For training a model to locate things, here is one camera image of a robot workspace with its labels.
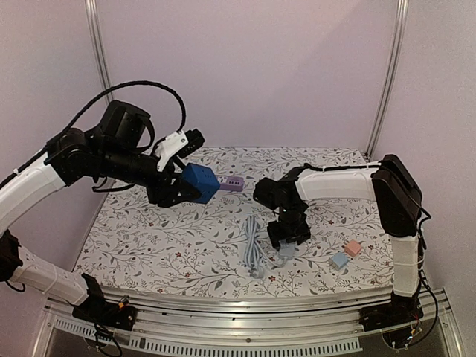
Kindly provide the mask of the light blue charger plug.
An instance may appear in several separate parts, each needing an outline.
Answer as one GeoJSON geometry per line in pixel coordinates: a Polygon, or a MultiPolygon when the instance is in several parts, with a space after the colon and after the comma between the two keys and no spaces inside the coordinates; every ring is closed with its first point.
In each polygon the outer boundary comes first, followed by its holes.
{"type": "Polygon", "coordinates": [[[338,252],[329,258],[329,265],[335,271],[340,271],[349,262],[349,257],[342,252],[338,252]]]}

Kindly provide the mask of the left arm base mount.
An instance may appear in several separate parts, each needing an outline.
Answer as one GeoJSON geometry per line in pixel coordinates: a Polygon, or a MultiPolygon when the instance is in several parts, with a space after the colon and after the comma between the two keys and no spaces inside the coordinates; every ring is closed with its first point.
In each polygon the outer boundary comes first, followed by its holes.
{"type": "Polygon", "coordinates": [[[138,310],[129,304],[108,302],[104,298],[88,297],[79,306],[74,306],[72,315],[80,320],[105,327],[132,331],[138,310]]]}

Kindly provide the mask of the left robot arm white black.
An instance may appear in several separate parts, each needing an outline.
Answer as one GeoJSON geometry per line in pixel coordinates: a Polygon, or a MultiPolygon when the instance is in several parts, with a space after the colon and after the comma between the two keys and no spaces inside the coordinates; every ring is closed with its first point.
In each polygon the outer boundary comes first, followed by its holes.
{"type": "Polygon", "coordinates": [[[198,129],[185,131],[185,123],[186,108],[179,94],[148,80],[112,86],[87,102],[59,134],[1,183],[1,281],[20,282],[55,295],[81,307],[93,322],[105,322],[111,315],[110,306],[93,277],[73,274],[35,257],[9,227],[34,205],[83,177],[117,179],[125,182],[126,189],[145,187],[149,202],[163,208],[199,199],[200,190],[175,171],[176,167],[184,169],[183,159],[205,142],[198,129]],[[130,86],[152,86],[171,94],[180,106],[180,127],[156,140],[150,115],[119,100],[109,103],[98,125],[86,131],[75,127],[99,99],[130,86]]]}

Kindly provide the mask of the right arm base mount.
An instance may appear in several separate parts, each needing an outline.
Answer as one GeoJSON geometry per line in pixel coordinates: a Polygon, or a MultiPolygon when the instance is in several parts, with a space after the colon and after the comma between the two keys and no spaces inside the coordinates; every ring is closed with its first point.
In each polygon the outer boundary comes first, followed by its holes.
{"type": "Polygon", "coordinates": [[[390,295],[390,302],[361,308],[358,313],[358,322],[366,332],[405,324],[424,316],[417,296],[402,297],[394,293],[390,295]]]}

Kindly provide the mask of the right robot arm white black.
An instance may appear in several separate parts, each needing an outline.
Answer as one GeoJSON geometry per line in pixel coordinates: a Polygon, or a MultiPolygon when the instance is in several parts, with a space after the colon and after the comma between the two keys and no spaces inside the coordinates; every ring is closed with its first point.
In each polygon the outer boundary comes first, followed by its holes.
{"type": "Polygon", "coordinates": [[[311,237],[308,210],[313,202],[336,199],[372,205],[393,254],[393,288],[385,318],[400,324],[412,314],[422,288],[426,249],[422,226],[431,218],[423,194],[397,155],[358,165],[318,167],[309,163],[290,169],[279,179],[264,177],[253,199],[277,213],[266,230],[271,245],[300,245],[311,237]]]}

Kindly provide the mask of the dark blue cube socket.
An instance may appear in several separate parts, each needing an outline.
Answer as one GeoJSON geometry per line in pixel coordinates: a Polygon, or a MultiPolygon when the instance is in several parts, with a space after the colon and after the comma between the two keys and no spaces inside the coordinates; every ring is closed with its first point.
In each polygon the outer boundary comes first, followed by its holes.
{"type": "Polygon", "coordinates": [[[181,177],[199,191],[200,197],[193,200],[195,203],[207,204],[220,189],[220,183],[209,167],[189,163],[181,177]]]}

